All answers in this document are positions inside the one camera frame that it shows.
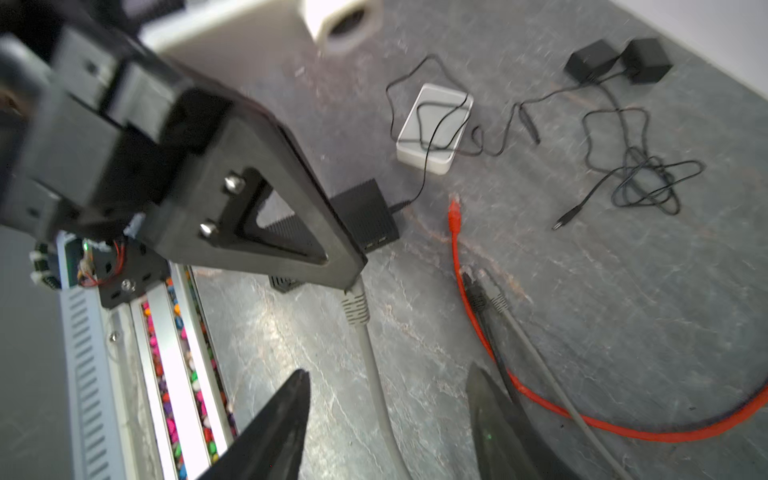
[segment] red ethernet cable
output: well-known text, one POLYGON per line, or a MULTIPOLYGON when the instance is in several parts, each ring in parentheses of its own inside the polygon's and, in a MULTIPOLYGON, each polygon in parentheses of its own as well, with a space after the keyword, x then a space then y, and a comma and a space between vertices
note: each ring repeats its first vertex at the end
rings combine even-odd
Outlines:
MULTIPOLYGON (((462 296, 462 302, 464 303, 464 309, 467 312, 469 321, 472 322, 472 327, 475 329, 480 342, 485 347, 485 351, 488 352, 491 358, 493 353, 491 347, 488 344, 488 340, 482 333, 478 320, 475 318, 475 314, 472 312, 472 308, 467 300, 467 294, 464 291, 464 282, 462 281, 462 275, 459 270, 461 264, 458 260, 458 233, 462 230, 462 211, 458 200, 452 199, 451 206, 448 209, 448 225, 451 229, 451 247, 453 249, 453 268, 456 274, 456 283, 458 284, 458 292, 462 296)), ((570 418, 571 416, 566 410, 546 399, 543 399, 535 392, 531 391, 527 386, 523 385, 518 377, 512 375, 510 370, 507 370, 512 384, 515 388, 524 396, 528 397, 534 403, 546 408, 547 410, 557 413, 558 415, 570 418)), ((736 425, 745 422, 749 417, 754 415, 755 412, 763 408, 768 403, 768 384, 766 384, 747 404, 739 408, 737 411, 712 425, 703 427, 702 429, 690 430, 689 432, 668 432, 668 433, 656 433, 656 432, 642 432, 640 430, 628 429, 626 427, 620 427, 613 425, 602 420, 593 419, 586 415, 583 416, 587 425, 595 427, 596 429, 605 430, 606 432, 622 435, 630 439, 647 440, 649 442, 663 442, 663 443, 678 443, 678 442, 695 442, 697 440, 711 439, 718 436, 721 433, 727 432, 736 425)))

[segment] gray cable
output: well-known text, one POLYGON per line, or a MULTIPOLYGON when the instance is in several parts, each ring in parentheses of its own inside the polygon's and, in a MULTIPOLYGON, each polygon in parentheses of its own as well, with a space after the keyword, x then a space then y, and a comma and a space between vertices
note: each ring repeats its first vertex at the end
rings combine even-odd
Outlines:
POLYGON ((402 459, 400 448, 397 446, 395 433, 392 430, 392 422, 389 420, 389 411, 386 407, 382 380, 379 377, 379 368, 376 366, 376 356, 373 354, 371 336, 368 333, 368 322, 371 320, 371 313, 368 310, 366 289, 362 284, 361 277, 358 276, 352 288, 344 292, 341 304, 347 322, 355 329, 357 338, 360 341, 360 349, 362 350, 362 359, 366 364, 366 375, 368 376, 368 387, 371 390, 373 408, 376 411, 379 429, 382 431, 382 437, 389 451, 389 456, 392 458, 395 470, 397 470, 399 476, 403 480, 412 480, 408 467, 406 467, 406 463, 402 459))
POLYGON ((581 417, 581 414, 578 412, 578 410, 576 410, 574 404, 571 403, 571 400, 565 394, 565 391, 562 389, 562 387, 560 387, 560 383, 554 377, 549 367, 547 367, 547 364, 536 349, 536 346, 528 338, 528 335, 525 334, 522 326, 520 326, 520 322, 518 322, 517 319, 514 318, 512 313, 509 311, 509 305, 507 304, 506 298, 504 298, 504 295, 502 294, 502 290, 498 287, 498 285, 496 285, 491 277, 488 276, 485 270, 480 269, 478 272, 478 281, 480 282, 482 289, 485 290, 485 295, 491 299, 491 303, 493 304, 494 308, 496 308, 496 311, 498 311, 504 316, 504 318, 507 319, 507 321, 512 326, 512 329, 515 331, 515 334, 523 342, 523 345, 527 349, 528 353, 533 356, 536 365, 544 373, 544 377, 547 379, 547 382, 549 382, 549 385, 552 387, 555 394, 557 394, 563 406, 571 415, 571 418, 574 420, 574 422, 576 422, 576 425, 578 425, 579 429, 581 429, 581 431, 587 436, 587 439, 598 450, 598 452, 600 452, 600 455, 602 455, 605 461, 608 462, 611 467, 613 467, 620 478, 623 480, 633 480, 627 471, 624 470, 624 467, 622 467, 621 464, 616 461, 614 456, 611 455, 608 449, 605 448, 605 445, 602 444, 592 429, 589 428, 589 425, 587 425, 587 423, 581 417))

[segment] white wall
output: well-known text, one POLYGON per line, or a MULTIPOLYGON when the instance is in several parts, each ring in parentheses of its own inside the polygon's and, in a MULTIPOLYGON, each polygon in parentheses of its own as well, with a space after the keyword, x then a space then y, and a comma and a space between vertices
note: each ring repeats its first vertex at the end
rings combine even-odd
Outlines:
POLYGON ((613 0, 768 98, 768 0, 613 0))

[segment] cable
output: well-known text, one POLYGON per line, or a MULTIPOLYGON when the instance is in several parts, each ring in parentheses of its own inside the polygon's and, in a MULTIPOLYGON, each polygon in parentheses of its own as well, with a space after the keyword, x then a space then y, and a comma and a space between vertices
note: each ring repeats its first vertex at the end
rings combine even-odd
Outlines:
POLYGON ((600 452, 600 455, 603 457, 603 459, 608 462, 608 464, 613 468, 619 477, 621 477, 623 480, 632 480, 632 477, 627 473, 626 470, 624 470, 624 467, 622 467, 621 464, 616 461, 614 456, 608 451, 608 449, 605 448, 605 445, 603 445, 600 439, 598 439, 594 432, 592 432, 592 429, 589 428, 587 423, 581 417, 581 413, 578 412, 574 404, 568 398, 568 395, 566 395, 565 391, 560 386, 560 382, 558 382, 558 380, 552 374, 552 371, 541 357, 541 354, 539 353, 536 346, 533 344, 533 342, 531 342, 531 339, 528 338, 528 335, 525 334, 525 331, 520 326, 518 320, 509 311, 509 306, 507 305, 506 298, 504 298, 504 295, 502 294, 502 290, 498 288, 498 285, 496 285, 493 280, 491 280, 485 270, 479 271, 478 281, 482 289, 485 291, 485 295, 491 299, 491 304, 494 308, 496 308, 496 311, 499 312, 504 318, 506 318, 509 324, 512 326, 512 330, 523 343, 523 346, 528 351, 528 354, 533 357, 534 363, 544 374, 544 378, 547 380, 547 383, 554 390, 554 393, 558 396, 563 405, 565 405, 565 409, 568 411, 568 414, 570 414, 571 418, 574 420, 574 422, 576 422, 576 425, 578 425, 578 428, 587 437, 587 440, 589 440, 592 446, 594 446, 595 449, 600 452))
POLYGON ((82 280, 80 282, 80 286, 84 286, 86 288, 91 288, 93 286, 102 286, 102 285, 105 285, 105 284, 111 282, 118 275, 120 275, 120 273, 122 273, 123 267, 125 266, 125 244, 124 243, 120 244, 117 241, 115 241, 114 242, 114 251, 115 251, 115 256, 116 256, 117 262, 118 262, 117 266, 115 266, 115 268, 114 268, 114 272, 110 276, 108 276, 107 278, 96 279, 89 272, 85 272, 83 270, 79 270, 79 273, 82 273, 82 275, 86 277, 86 280, 82 280))
POLYGON ((699 160, 687 160, 687 161, 677 162, 674 164, 665 164, 663 158, 657 155, 651 155, 649 153, 647 132, 650 126, 650 114, 644 108, 639 108, 639 107, 622 108, 619 105, 616 97, 604 85, 606 81, 609 81, 612 78, 619 77, 623 74, 625 74, 625 72, 621 71, 615 74, 608 75, 607 77, 594 78, 583 84, 574 85, 571 87, 561 88, 561 89, 552 91, 544 95, 543 97, 531 98, 528 100, 523 100, 521 102, 516 102, 512 105, 511 110, 509 111, 509 117, 505 124, 501 145, 499 146, 498 150, 496 151, 489 150, 485 146, 485 131, 481 125, 477 125, 474 128, 472 128, 472 134, 470 136, 472 143, 477 147, 477 150, 467 151, 467 150, 462 150, 461 148, 451 148, 450 145, 453 143, 456 136, 462 131, 463 127, 469 122, 471 112, 470 112, 470 115, 468 115, 467 118, 464 120, 464 122, 461 125, 459 125, 458 129, 453 134, 451 140, 446 145, 443 145, 443 146, 433 145, 435 135, 440 125, 442 124, 442 122, 446 118, 448 118, 451 114, 453 114, 453 112, 457 111, 460 108, 464 108, 464 105, 466 104, 469 98, 469 89, 466 86, 464 86, 463 83, 461 83, 449 72, 449 70, 447 69, 443 61, 440 59, 440 57, 434 54, 426 55, 419 62, 419 64, 416 65, 416 67, 413 68, 409 73, 390 82, 386 86, 386 90, 385 90, 387 101, 389 102, 389 112, 390 112, 389 137, 393 141, 399 142, 399 143, 419 143, 421 147, 425 149, 424 168, 422 172, 422 184, 421 184, 421 187, 419 188, 419 192, 411 200, 405 200, 403 202, 400 202, 399 204, 396 204, 395 206, 392 207, 390 211, 392 213, 400 211, 402 208, 412 204, 421 196, 422 192, 424 191, 424 187, 426 185, 427 160, 431 152, 451 151, 457 154, 464 155, 466 157, 478 157, 482 154, 486 154, 489 157, 499 157, 504 153, 508 145, 509 131, 510 131, 511 123, 515 117, 515 111, 519 112, 520 122, 522 123, 523 127, 528 132, 528 134, 531 136, 531 140, 537 145, 539 145, 541 144, 541 135, 539 134, 538 128, 536 127, 533 117, 528 113, 528 109, 526 108, 526 105, 533 105, 533 104, 546 101, 557 94, 570 92, 570 91, 577 91, 584 88, 596 87, 600 89, 601 92, 608 98, 611 105, 613 106, 613 109, 610 109, 610 110, 598 109, 594 111, 589 111, 584 115, 584 117, 581 118, 581 123, 584 128, 584 136, 586 137, 587 146, 588 146, 587 153, 584 156, 584 162, 590 170, 595 170, 605 175, 595 184, 592 190, 590 190, 590 192, 587 194, 586 197, 584 197, 584 199, 579 203, 579 205, 570 209, 565 215, 558 218, 558 220, 555 222, 554 226, 552 227, 552 230, 557 230, 563 227, 564 225, 566 225, 571 220, 573 220, 581 211, 581 209, 584 207, 584 205, 589 201, 592 195, 594 195, 594 193, 598 190, 598 188, 603 183, 605 183, 605 181, 610 177, 617 177, 618 179, 621 180, 621 182, 618 184, 618 186, 614 188, 614 191, 611 194, 611 203, 614 206, 616 207, 657 207, 659 210, 661 210, 663 213, 667 215, 677 215, 678 213, 680 213, 681 204, 680 204, 680 198, 677 196, 677 193, 674 190, 674 186, 679 184, 682 181, 688 180, 692 177, 696 177, 697 175, 701 174, 706 168, 706 165, 699 160), (454 84, 454 86, 460 88, 462 91, 465 92, 464 101, 461 104, 450 104, 450 103, 442 103, 442 102, 424 102, 419 104, 419 106, 416 108, 416 117, 419 123, 419 138, 398 139, 395 136, 395 106, 394 106, 394 103, 392 102, 392 97, 390 96, 389 91, 392 87, 410 79, 428 61, 435 62, 438 65, 440 71, 443 73, 443 75, 449 80, 449 82, 454 84), (441 108, 451 108, 451 110, 440 119, 440 122, 437 123, 437 125, 435 126, 435 130, 432 132, 432 137, 429 139, 429 142, 425 142, 423 137, 421 109, 423 107, 431 107, 431 106, 437 106, 441 108), (625 114, 631 111, 639 111, 644 115, 644 125, 643 125, 642 134, 641 134, 640 147, 634 146, 630 140, 629 124, 627 123, 625 114), (606 113, 615 113, 618 115, 619 121, 621 123, 621 130, 624 138, 624 144, 626 146, 626 150, 624 151, 624 159, 622 161, 621 167, 614 168, 613 170, 605 170, 605 169, 595 167, 590 162, 591 154, 594 147, 594 142, 592 141, 591 131, 589 129, 587 119, 594 114, 606 114, 606 113), (682 177, 680 179, 677 179, 669 171, 669 169, 672 167, 679 167, 681 165, 687 165, 687 164, 696 165, 698 167, 697 171, 694 172, 693 174, 687 175, 686 177, 682 177), (641 172, 647 172, 647 173, 653 174, 660 181, 661 187, 652 191, 647 191, 647 189, 643 188, 636 181, 636 178, 635 178, 641 172), (629 196, 630 190, 634 192, 634 195, 636 196, 636 198, 630 199, 630 196, 629 196), (673 207, 672 208, 665 207, 664 205, 667 202, 671 202, 673 204, 673 207))
MULTIPOLYGON (((451 206, 448 210, 448 225, 451 230, 451 248, 453 252, 453 269, 456 275, 456 283, 458 284, 458 293, 462 297, 462 303, 464 304, 464 310, 467 313, 469 322, 472 324, 472 328, 475 330, 480 343, 482 343, 485 351, 493 357, 493 352, 488 340, 483 335, 482 329, 478 324, 478 320, 475 314, 472 312, 472 308, 467 299, 467 294, 464 288, 464 282, 461 275, 461 262, 458 259, 458 234, 462 229, 462 212, 458 203, 458 199, 452 199, 451 206)), ((570 418, 571 415, 567 410, 562 407, 549 402, 547 399, 540 397, 537 393, 530 390, 527 386, 514 376, 511 371, 507 370, 507 375, 512 381, 512 384, 522 395, 528 397, 532 402, 544 407, 550 412, 557 413, 558 415, 570 418)), ((703 427, 701 429, 690 430, 688 432, 643 432, 641 430, 629 429, 627 427, 621 427, 613 425, 602 420, 593 419, 586 415, 582 418, 591 427, 596 429, 605 430, 606 432, 615 433, 629 439, 646 440, 648 442, 662 442, 662 443, 679 443, 679 442, 695 442, 697 440, 711 439, 722 433, 727 432, 736 425, 745 422, 749 417, 754 415, 758 410, 768 404, 768 382, 760 389, 760 391, 746 404, 739 407, 735 412, 731 413, 724 419, 721 419, 712 425, 703 427)))
POLYGON ((395 433, 392 430, 392 422, 389 419, 389 412, 386 407, 384 389, 379 377, 379 368, 376 366, 376 356, 373 354, 371 337, 368 333, 368 322, 371 320, 371 313, 368 310, 368 300, 366 298, 366 289, 362 284, 360 276, 355 279, 355 283, 349 290, 343 294, 341 301, 346 320, 357 333, 362 351, 362 359, 366 364, 366 375, 368 376, 368 387, 371 391, 371 400, 373 408, 376 411, 376 418, 379 420, 379 429, 382 432, 384 443, 386 444, 389 456, 395 464, 395 470, 403 480, 412 480, 405 461, 402 459, 402 453, 397 446, 395 433))
POLYGON ((467 300, 469 301, 472 311, 475 312, 475 315, 477 316, 478 323, 480 324, 482 332, 485 334, 485 338, 488 339, 488 346, 491 347, 492 359, 496 364, 498 374, 502 377, 502 383, 504 383, 504 388, 507 390, 507 395, 514 404, 521 406, 520 397, 517 395, 515 386, 512 385, 512 382, 507 375, 507 366, 504 363, 504 357, 498 350, 491 323, 485 316, 485 311, 488 309, 488 299, 485 297, 482 287, 472 279, 472 271, 468 266, 462 267, 462 279, 467 286, 467 300))
POLYGON ((584 128, 584 136, 587 140, 587 153, 584 155, 584 164, 586 164, 587 168, 590 170, 595 170, 605 175, 594 185, 594 187, 592 187, 592 190, 589 191, 589 193, 576 207, 573 207, 568 212, 566 212, 565 215, 558 218, 557 222, 555 222, 554 226, 552 226, 552 230, 557 230, 558 228, 563 227, 568 222, 573 220, 581 211, 582 207, 589 201, 592 195, 594 195, 594 192, 596 192, 598 188, 610 177, 617 177, 621 180, 621 182, 614 188, 613 192, 611 193, 611 203, 615 207, 656 207, 666 215, 677 215, 680 213, 681 204, 680 198, 677 196, 677 193, 674 190, 674 186, 680 182, 702 174, 707 167, 704 162, 699 160, 685 160, 673 164, 665 164, 662 157, 651 155, 648 150, 648 128, 650 127, 650 113, 648 110, 641 107, 622 108, 619 105, 616 97, 611 93, 610 90, 607 89, 605 85, 603 85, 604 82, 605 80, 598 81, 595 82, 594 85, 605 94, 614 108, 610 110, 593 110, 586 113, 586 115, 581 118, 581 126, 584 128), (630 141, 629 125, 625 117, 627 112, 640 112, 643 115, 643 129, 641 132, 640 147, 633 145, 630 141), (619 117, 622 137, 624 139, 624 146, 626 149, 624 150, 624 158, 621 162, 621 166, 614 168, 613 170, 595 167, 591 163, 591 155, 594 148, 594 142, 592 141, 591 131, 589 129, 587 119, 591 115, 596 114, 617 114, 619 117), (686 177, 678 179, 669 171, 669 169, 672 167, 679 167, 681 165, 688 164, 696 165, 698 169, 686 177), (654 175, 661 183, 661 187, 652 191, 647 191, 635 180, 635 177, 641 172, 654 175), (629 198, 630 190, 632 190, 636 196, 634 200, 630 200, 629 198), (672 208, 665 207, 665 204, 668 202, 673 204, 672 208))

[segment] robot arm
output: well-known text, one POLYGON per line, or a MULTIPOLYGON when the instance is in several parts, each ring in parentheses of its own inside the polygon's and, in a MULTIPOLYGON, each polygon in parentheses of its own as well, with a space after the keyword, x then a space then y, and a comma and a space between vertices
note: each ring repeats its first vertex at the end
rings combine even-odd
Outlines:
POLYGON ((143 217, 137 240, 174 262, 353 283, 366 258, 269 111, 76 4, 14 12, 0 42, 0 223, 109 241, 143 217), (312 242, 256 225, 273 190, 312 242))

